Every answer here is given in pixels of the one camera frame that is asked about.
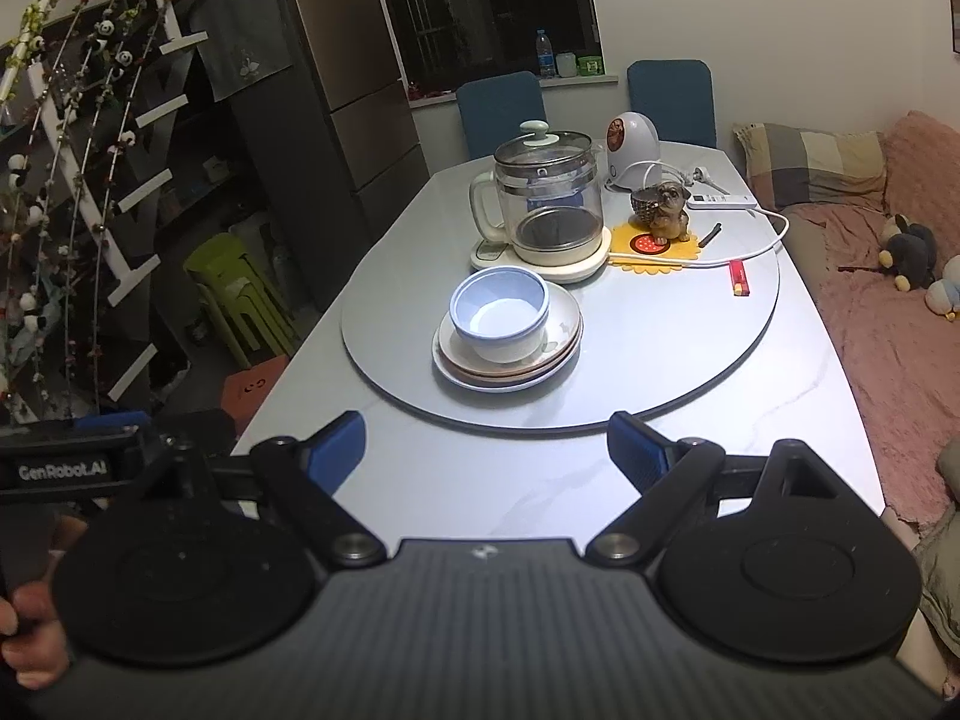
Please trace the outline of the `person's left hand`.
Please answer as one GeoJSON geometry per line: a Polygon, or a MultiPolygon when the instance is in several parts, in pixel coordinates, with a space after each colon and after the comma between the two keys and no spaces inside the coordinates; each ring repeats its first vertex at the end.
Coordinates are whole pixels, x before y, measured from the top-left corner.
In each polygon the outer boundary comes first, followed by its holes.
{"type": "Polygon", "coordinates": [[[46,689],[70,668],[67,636],[44,580],[25,583],[3,598],[2,635],[3,661],[21,688],[46,689]]]}

